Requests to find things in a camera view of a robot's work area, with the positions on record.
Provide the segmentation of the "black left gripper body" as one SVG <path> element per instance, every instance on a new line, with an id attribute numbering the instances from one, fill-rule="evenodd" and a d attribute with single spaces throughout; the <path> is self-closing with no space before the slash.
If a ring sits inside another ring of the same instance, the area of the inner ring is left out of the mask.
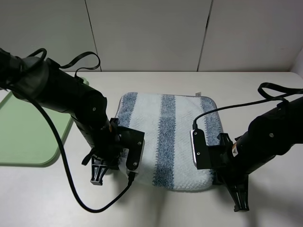
<path id="1" fill-rule="evenodd" d="M 122 134 L 128 129 L 118 125 L 119 119 L 112 118 L 107 125 L 91 133 L 91 164 L 100 165 L 102 168 L 109 167 L 118 170 L 121 153 L 126 148 L 122 141 Z"/>

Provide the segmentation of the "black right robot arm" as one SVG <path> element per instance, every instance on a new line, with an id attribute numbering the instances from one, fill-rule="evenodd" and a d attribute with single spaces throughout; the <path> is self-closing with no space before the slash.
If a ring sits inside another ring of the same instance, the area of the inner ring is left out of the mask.
<path id="1" fill-rule="evenodd" d="M 303 99 L 278 104 L 258 116 L 235 143 L 224 137 L 209 146 L 211 167 L 228 189 L 235 212 L 246 212 L 249 174 L 303 142 Z"/>

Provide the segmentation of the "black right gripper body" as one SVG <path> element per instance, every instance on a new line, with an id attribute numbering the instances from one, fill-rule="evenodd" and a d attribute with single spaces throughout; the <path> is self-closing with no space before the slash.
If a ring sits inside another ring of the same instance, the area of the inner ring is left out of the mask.
<path id="1" fill-rule="evenodd" d="M 208 147 L 211 169 L 214 174 L 213 184 L 240 183 L 248 178 L 248 175 L 239 169 L 233 160 L 232 154 L 235 144 L 227 133 L 219 133 L 218 145 Z"/>

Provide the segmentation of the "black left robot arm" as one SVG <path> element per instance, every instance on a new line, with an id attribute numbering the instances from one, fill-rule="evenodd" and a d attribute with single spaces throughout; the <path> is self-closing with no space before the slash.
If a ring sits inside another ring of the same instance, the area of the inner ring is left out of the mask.
<path id="1" fill-rule="evenodd" d="M 102 184 L 108 170 L 118 170 L 122 151 L 130 147 L 130 130 L 118 126 L 118 119 L 108 119 L 107 98 L 84 83 L 77 75 L 71 76 L 64 69 L 92 55 L 84 52 L 70 63 L 61 66 L 48 58 L 47 50 L 40 48 L 25 58 L 0 51 L 0 88 L 9 89 L 20 100 L 34 102 L 69 114 L 91 151 L 82 161 L 92 162 L 92 183 Z"/>

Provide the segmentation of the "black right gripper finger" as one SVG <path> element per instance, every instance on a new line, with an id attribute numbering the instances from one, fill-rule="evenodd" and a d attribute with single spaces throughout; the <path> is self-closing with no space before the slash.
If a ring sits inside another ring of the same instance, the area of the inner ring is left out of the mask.
<path id="1" fill-rule="evenodd" d="M 228 179 L 226 181 L 226 188 L 228 189 L 228 192 L 235 203 L 234 211 L 249 211 L 248 185 L 248 175 L 244 175 L 238 180 Z"/>

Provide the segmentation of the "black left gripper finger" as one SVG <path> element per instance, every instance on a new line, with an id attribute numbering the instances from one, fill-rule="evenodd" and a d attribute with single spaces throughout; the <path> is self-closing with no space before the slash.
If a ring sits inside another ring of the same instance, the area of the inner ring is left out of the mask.
<path id="1" fill-rule="evenodd" d="M 103 185 L 103 177 L 109 170 L 110 162 L 97 157 L 91 158 L 91 179 L 93 185 Z"/>

